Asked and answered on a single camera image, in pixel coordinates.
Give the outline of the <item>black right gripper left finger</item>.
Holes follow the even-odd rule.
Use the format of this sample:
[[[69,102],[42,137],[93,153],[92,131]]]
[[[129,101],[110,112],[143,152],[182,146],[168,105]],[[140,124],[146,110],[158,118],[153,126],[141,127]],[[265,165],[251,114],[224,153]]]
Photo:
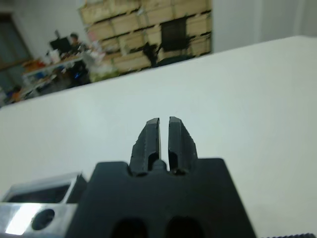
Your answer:
[[[161,159],[159,118],[146,122],[136,143],[133,145],[130,170],[140,176],[153,170],[154,163]]]

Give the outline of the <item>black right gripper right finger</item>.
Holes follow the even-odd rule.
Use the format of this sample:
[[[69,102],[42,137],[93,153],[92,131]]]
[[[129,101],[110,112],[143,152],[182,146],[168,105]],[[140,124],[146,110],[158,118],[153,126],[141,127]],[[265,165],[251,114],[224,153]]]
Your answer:
[[[181,119],[170,117],[168,160],[173,174],[187,174],[198,159],[196,144]]]

